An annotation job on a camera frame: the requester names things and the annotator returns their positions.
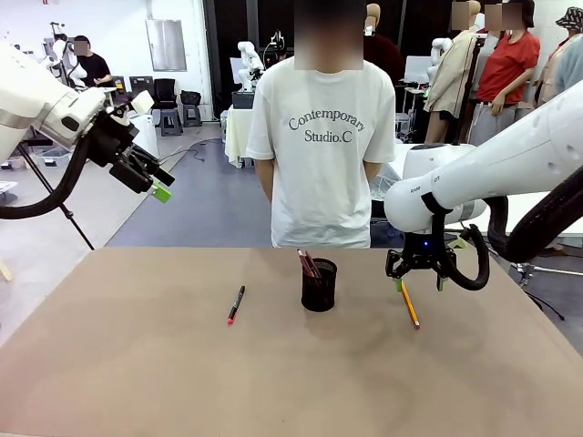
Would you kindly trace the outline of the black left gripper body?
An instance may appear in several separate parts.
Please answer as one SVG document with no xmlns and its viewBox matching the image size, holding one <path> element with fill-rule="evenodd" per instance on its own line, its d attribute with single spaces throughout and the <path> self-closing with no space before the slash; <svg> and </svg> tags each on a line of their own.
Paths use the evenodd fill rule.
<svg viewBox="0 0 583 437">
<path fill-rule="evenodd" d="M 89 159 L 101 168 L 115 163 L 138 134 L 127 112 L 126 108 L 107 108 L 94 119 L 89 130 Z"/>
</svg>

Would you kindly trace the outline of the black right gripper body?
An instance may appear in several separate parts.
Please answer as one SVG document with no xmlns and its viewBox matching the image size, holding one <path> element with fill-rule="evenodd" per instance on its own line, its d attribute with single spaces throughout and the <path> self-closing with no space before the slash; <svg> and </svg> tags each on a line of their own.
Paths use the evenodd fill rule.
<svg viewBox="0 0 583 437">
<path fill-rule="evenodd" d="M 409 265 L 435 265 L 444 253 L 443 234 L 406 234 L 406 261 Z"/>
</svg>

